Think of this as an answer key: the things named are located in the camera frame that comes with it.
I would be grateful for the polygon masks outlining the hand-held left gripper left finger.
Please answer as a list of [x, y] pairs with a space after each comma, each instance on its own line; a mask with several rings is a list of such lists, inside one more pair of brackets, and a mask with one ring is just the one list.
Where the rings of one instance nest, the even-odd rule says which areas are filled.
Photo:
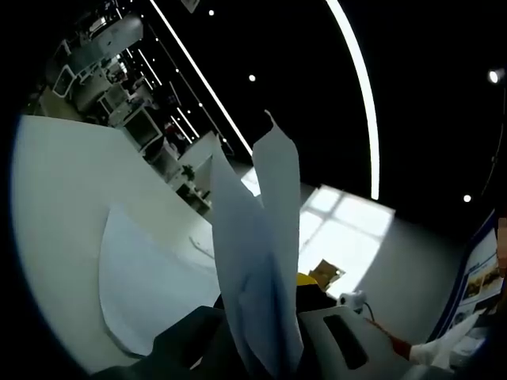
[[154, 339], [152, 352], [95, 379], [248, 379], [225, 312], [200, 306]]

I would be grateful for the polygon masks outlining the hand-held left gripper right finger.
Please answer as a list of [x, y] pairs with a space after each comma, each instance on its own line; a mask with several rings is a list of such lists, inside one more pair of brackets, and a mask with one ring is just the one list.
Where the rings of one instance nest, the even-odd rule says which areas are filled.
[[340, 306], [308, 275], [297, 275], [296, 311], [304, 343], [298, 379], [453, 378], [448, 370], [410, 362], [407, 348]]

